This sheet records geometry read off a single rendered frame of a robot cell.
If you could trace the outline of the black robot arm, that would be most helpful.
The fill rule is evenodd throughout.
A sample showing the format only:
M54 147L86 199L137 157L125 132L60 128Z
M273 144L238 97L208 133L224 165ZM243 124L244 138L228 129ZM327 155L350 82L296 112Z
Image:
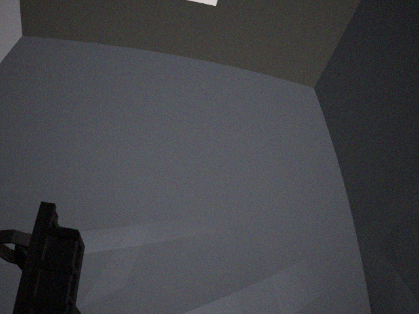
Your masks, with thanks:
M31 240L31 234L19 230L0 230L0 257L13 264L17 264L23 271L26 254ZM15 244L14 250L6 243Z

